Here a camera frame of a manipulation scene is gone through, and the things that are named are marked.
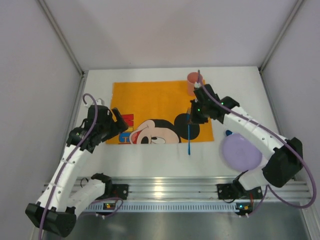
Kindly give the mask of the blue plastic fork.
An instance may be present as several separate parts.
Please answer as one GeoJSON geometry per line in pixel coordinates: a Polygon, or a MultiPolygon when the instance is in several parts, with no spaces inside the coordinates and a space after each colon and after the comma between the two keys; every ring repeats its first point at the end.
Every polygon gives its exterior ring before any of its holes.
{"type": "Polygon", "coordinates": [[[191,155],[191,128],[190,128],[191,108],[189,107],[186,112],[187,121],[187,153],[191,155]]]}

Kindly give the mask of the orange Mickey Mouse cloth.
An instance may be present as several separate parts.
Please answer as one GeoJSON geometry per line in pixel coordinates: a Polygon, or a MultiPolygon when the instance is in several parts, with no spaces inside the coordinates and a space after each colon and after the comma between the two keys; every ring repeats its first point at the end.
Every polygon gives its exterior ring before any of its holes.
{"type": "MultiPolygon", "coordinates": [[[[178,144],[188,142],[187,110],[193,97],[187,82],[116,82],[111,107],[117,108],[128,129],[107,144],[178,144]]],[[[190,124],[190,141],[214,141],[210,123],[190,124]]]]}

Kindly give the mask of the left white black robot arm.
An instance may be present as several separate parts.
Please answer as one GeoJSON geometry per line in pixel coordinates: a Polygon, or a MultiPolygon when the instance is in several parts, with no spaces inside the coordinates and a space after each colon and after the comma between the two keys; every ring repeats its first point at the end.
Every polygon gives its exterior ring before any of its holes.
{"type": "Polygon", "coordinates": [[[74,194],[71,192],[95,148],[128,127],[117,108],[104,105],[88,108],[81,125],[70,131],[63,156],[46,189],[36,203],[26,207],[25,213],[35,227],[65,238],[92,202],[111,196],[112,179],[103,173],[95,173],[84,187],[74,194]]]}

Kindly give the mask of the blue plastic spoon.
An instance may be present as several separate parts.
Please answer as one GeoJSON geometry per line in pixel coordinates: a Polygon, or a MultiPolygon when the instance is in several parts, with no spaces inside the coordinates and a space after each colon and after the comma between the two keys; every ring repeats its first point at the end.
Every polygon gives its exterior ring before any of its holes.
{"type": "Polygon", "coordinates": [[[231,130],[226,130],[225,131],[225,135],[226,136],[229,136],[229,135],[232,135],[232,134],[233,134],[233,132],[231,130]]]}

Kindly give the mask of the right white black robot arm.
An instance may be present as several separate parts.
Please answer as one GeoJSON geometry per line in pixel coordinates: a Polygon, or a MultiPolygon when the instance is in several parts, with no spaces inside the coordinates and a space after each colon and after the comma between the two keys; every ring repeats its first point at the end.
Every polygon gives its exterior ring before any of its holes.
{"type": "Polygon", "coordinates": [[[267,129],[233,98],[226,96],[220,99],[210,84],[195,83],[193,92],[191,124],[217,120],[248,140],[266,159],[262,166],[243,171],[233,180],[231,185],[239,196],[266,185],[281,188],[303,168],[303,145],[299,139],[289,140],[267,129]]]}

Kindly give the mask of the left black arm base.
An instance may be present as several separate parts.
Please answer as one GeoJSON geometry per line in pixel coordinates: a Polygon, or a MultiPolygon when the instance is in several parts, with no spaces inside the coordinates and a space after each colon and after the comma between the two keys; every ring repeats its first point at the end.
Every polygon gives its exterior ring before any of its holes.
{"type": "Polygon", "coordinates": [[[126,200],[129,194],[129,185],[128,184],[113,184],[110,192],[95,198],[94,200],[104,200],[109,198],[120,198],[126,200]]]}

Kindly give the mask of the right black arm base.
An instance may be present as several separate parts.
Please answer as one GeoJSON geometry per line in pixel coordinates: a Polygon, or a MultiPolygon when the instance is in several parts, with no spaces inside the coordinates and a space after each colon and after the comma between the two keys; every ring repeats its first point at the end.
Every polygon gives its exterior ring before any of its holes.
{"type": "Polygon", "coordinates": [[[245,190],[242,186],[234,183],[221,183],[216,187],[219,200],[249,200],[251,197],[257,200],[263,197],[261,187],[245,190]]]}

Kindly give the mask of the lilac plastic plate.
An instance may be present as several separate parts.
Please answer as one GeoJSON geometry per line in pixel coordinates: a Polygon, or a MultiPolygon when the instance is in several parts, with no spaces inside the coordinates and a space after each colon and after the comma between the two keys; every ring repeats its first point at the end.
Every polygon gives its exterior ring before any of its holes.
{"type": "Polygon", "coordinates": [[[238,172],[257,168],[263,159],[262,153],[239,133],[225,135],[220,152],[225,163],[238,172]]]}

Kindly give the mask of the pink plastic cup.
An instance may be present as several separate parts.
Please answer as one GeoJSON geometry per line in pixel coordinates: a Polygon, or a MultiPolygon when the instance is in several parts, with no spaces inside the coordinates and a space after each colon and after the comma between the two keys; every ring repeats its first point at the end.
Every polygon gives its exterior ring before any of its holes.
{"type": "Polygon", "coordinates": [[[194,86],[198,80],[203,80],[203,76],[199,72],[191,72],[187,75],[187,93],[189,96],[194,96],[194,86]]]}

